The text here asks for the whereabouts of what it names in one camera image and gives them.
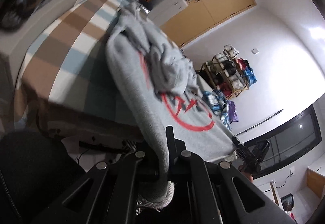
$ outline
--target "shelf rack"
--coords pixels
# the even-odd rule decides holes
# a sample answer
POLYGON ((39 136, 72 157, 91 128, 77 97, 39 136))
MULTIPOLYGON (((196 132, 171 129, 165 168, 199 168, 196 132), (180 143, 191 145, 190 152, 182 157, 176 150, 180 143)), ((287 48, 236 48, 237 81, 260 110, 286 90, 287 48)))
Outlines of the shelf rack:
POLYGON ((212 75, 221 74, 224 81, 227 82, 227 84, 229 85, 229 87, 230 87, 230 89, 232 91, 231 95, 226 97, 226 98, 231 99, 231 98, 239 96, 244 90, 248 90, 249 89, 248 88, 249 83, 248 83, 248 80, 245 77, 243 71, 240 69, 240 66, 238 65, 238 63, 230 56, 229 52, 226 49, 224 49, 223 54, 226 56, 226 58, 228 60, 230 60, 232 62, 233 66, 236 67, 239 75, 241 76, 242 80, 244 81, 245 85, 243 86, 242 89, 234 89, 229 77, 225 74, 225 69, 222 70, 222 67, 221 67, 220 63, 218 62, 218 59, 216 58, 215 55, 212 57, 212 60, 209 61, 209 62, 210 62, 210 64, 217 65, 218 69, 220 69, 220 71, 217 72, 217 73, 212 73, 211 72, 211 66, 208 65, 208 62, 205 62, 205 63, 202 64, 200 71, 202 71, 204 69, 204 71, 207 73, 207 75, 208 75, 208 77, 210 79, 210 83, 211 83, 211 85, 213 86, 214 89, 217 89, 217 85, 215 84, 215 82, 214 82, 214 80, 212 78, 212 75))

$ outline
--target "black metal bracket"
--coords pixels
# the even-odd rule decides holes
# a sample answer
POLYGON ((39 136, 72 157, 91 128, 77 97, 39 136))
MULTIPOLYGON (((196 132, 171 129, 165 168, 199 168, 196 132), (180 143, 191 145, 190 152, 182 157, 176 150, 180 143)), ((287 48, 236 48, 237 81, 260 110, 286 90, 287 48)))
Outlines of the black metal bracket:
MULTIPOLYGON (((230 163, 205 162, 174 138, 172 127, 166 128, 166 136, 168 179, 176 183, 175 195, 178 184, 187 186, 188 197, 184 199, 190 203, 192 224, 220 224, 221 218, 224 224, 292 224, 290 217, 230 163)), ((32 223, 134 223, 139 182, 159 177, 153 150, 147 143, 139 144, 137 150, 112 165, 97 163, 32 223)))

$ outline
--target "bag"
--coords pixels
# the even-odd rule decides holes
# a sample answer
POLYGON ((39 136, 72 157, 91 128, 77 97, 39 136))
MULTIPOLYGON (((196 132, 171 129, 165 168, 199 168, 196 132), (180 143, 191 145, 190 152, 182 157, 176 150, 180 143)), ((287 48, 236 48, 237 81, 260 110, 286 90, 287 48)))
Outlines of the bag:
POLYGON ((246 67, 243 70, 244 76, 247 78, 248 80, 248 87, 250 87, 252 84, 256 83, 256 77, 254 75, 253 69, 250 67, 246 67))

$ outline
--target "light switch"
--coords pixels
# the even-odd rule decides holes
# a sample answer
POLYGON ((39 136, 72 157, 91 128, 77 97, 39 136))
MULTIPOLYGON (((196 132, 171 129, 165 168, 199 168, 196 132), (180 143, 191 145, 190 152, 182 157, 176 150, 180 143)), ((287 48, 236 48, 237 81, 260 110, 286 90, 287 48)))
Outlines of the light switch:
POLYGON ((251 50, 251 52, 254 53, 254 54, 258 54, 259 50, 258 49, 253 49, 253 50, 251 50))

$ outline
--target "black window frame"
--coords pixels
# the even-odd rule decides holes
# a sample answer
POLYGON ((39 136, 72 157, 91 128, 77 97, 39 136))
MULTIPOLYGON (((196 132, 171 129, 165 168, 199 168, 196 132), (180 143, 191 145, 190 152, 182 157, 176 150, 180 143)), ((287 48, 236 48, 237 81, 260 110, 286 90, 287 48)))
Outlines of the black window frame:
POLYGON ((310 114, 311 116, 311 120, 313 122, 313 126, 314 126, 314 130, 315 130, 315 140, 312 141, 309 145, 307 145, 305 148, 301 149, 299 152, 297 152, 296 154, 288 157, 287 159, 280 161, 279 163, 268 167, 264 170, 261 170, 259 173, 254 174, 253 177, 254 179, 260 178, 262 176, 268 175, 270 173, 273 173, 289 164, 291 164, 292 162, 296 161, 297 159, 301 158, 302 156, 304 156, 306 153, 308 153, 309 151, 311 151, 314 147, 316 147, 321 141, 322 141, 322 137, 321 137, 321 130, 320 130, 320 126, 318 124, 318 119, 315 113, 315 109, 313 107, 313 105, 309 106, 308 108, 306 108, 303 112, 301 112, 300 114, 298 114, 297 116, 295 116, 294 118, 292 118, 291 120, 285 122, 284 124, 278 126, 277 128, 275 128, 274 130, 271 130, 257 138, 254 138, 250 141, 245 142, 245 146, 246 147, 251 147, 255 144, 257 144, 260 141, 263 141, 265 139, 271 138, 275 135, 277 135, 278 133, 286 130, 287 128, 290 128, 292 126, 292 124, 299 118, 310 114))

